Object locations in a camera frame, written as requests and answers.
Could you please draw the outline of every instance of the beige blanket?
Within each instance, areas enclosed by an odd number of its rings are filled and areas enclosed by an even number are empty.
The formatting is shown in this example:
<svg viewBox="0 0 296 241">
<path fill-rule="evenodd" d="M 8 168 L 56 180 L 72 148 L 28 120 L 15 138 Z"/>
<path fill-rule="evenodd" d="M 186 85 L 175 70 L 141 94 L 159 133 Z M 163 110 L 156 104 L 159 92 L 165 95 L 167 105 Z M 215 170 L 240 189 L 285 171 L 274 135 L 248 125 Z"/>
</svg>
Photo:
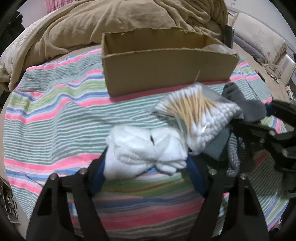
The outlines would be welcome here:
<svg viewBox="0 0 296 241">
<path fill-rule="evenodd" d="M 224 0 L 85 0 L 68 4 L 16 39 L 0 58 L 0 82 L 12 91 L 26 68 L 66 54 L 81 45 L 100 44 L 103 32 L 180 27 L 222 40 L 228 21 Z"/>
</svg>

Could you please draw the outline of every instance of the white wall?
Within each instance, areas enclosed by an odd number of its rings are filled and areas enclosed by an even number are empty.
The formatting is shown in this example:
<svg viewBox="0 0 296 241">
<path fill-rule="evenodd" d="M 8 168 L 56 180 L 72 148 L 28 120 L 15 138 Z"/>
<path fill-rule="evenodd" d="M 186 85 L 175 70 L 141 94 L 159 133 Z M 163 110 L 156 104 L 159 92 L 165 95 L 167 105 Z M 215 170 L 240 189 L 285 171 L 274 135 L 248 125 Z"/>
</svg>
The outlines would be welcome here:
<svg viewBox="0 0 296 241">
<path fill-rule="evenodd" d="M 47 15 L 45 0 L 27 0 L 18 11 L 22 14 L 22 25 L 25 28 Z"/>
<path fill-rule="evenodd" d="M 244 12 L 265 23 L 272 30 L 281 35 L 286 43 L 296 52 L 296 37 L 290 26 L 269 0 L 225 0 L 229 9 Z"/>
</svg>

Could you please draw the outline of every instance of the clear plastic bag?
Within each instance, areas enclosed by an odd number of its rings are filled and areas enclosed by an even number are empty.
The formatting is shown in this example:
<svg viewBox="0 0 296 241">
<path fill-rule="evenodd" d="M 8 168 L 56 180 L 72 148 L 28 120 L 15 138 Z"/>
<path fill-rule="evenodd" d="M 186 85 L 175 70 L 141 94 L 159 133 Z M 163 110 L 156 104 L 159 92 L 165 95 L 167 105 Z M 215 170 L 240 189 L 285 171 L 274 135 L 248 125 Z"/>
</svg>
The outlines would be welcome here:
<svg viewBox="0 0 296 241">
<path fill-rule="evenodd" d="M 237 104 L 201 83 L 164 96 L 152 112 L 176 118 L 192 154 L 200 154 L 233 117 L 241 114 Z"/>
</svg>

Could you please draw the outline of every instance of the striped fabric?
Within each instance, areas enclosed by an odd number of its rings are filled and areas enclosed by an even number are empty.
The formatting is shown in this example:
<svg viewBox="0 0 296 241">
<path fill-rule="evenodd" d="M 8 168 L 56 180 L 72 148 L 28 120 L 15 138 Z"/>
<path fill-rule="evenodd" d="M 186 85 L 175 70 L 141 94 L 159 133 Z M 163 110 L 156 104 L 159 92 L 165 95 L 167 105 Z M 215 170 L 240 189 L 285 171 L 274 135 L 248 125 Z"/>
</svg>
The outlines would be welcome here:
<svg viewBox="0 0 296 241">
<path fill-rule="evenodd" d="M 47 14 L 74 1 L 76 0 L 45 0 Z"/>
<path fill-rule="evenodd" d="M 267 85 L 244 59 L 231 80 L 247 99 L 271 101 Z M 209 86 L 221 93 L 224 83 Z M 147 110 L 179 88 L 111 99 L 102 74 L 101 49 L 28 68 L 11 95 L 4 125 L 6 173 L 27 216 L 48 176 L 53 172 L 71 175 L 88 167 L 103 152 L 114 125 L 151 129 L 175 124 Z M 276 118 L 264 121 L 277 132 L 285 131 Z M 287 205 L 282 174 L 274 170 L 267 152 L 259 152 L 255 160 L 257 167 L 250 179 L 271 227 Z M 68 198 L 73 224 L 80 233 L 73 198 Z M 227 199 L 225 194 L 215 234 L 222 228 Z M 155 169 L 134 179 L 106 181 L 93 200 L 111 240 L 182 240 L 203 202 L 185 170 L 168 176 Z"/>
</svg>

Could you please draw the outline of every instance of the screw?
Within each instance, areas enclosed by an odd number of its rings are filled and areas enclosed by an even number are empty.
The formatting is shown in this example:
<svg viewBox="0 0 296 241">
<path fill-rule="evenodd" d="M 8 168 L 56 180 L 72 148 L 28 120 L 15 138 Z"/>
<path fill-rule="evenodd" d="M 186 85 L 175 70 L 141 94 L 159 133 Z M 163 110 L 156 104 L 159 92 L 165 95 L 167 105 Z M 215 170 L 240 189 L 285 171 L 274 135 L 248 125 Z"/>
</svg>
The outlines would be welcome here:
<svg viewBox="0 0 296 241">
<path fill-rule="evenodd" d="M 245 180 L 247 178 L 247 175 L 242 173 L 241 175 L 239 175 L 239 177 L 242 179 L 242 180 Z"/>
<path fill-rule="evenodd" d="M 51 180 L 54 180 L 54 179 L 57 178 L 57 174 L 52 173 L 52 174 L 49 176 L 49 178 L 50 178 Z"/>
<path fill-rule="evenodd" d="M 217 174 L 217 170 L 214 169 L 214 168 L 211 168 L 211 169 L 209 170 L 209 173 L 210 173 L 212 176 L 215 176 L 215 175 Z"/>
<path fill-rule="evenodd" d="M 270 134 L 271 136 L 275 136 L 275 135 L 276 135 L 275 131 L 269 131 L 269 134 Z"/>
<path fill-rule="evenodd" d="M 87 173 L 87 169 L 86 169 L 86 168 L 81 168 L 81 169 L 79 170 L 79 173 L 80 173 L 81 175 L 84 175 L 84 174 Z"/>
<path fill-rule="evenodd" d="M 283 154 L 283 156 L 284 157 L 288 157 L 288 151 L 286 150 L 286 149 L 283 149 L 282 151 L 281 151 L 281 153 Z"/>
</svg>

